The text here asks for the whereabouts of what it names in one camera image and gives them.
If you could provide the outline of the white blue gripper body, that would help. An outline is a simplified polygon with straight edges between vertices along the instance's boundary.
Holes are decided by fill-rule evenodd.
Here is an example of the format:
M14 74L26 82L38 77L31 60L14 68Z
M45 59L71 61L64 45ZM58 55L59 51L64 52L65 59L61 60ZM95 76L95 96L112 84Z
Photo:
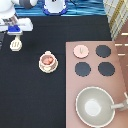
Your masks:
M15 36L19 36L23 34L23 31L17 26L9 26L8 27L8 31L7 31L8 35L15 35Z

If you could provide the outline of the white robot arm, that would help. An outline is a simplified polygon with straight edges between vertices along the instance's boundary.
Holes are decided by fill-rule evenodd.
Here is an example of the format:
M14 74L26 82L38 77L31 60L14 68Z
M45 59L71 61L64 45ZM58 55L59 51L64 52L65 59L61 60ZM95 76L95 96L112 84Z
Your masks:
M29 18L18 18L15 5L31 9L38 0L0 0L0 32L20 35L23 31L32 31L33 24ZM44 0L45 14L62 14L66 12L66 0Z

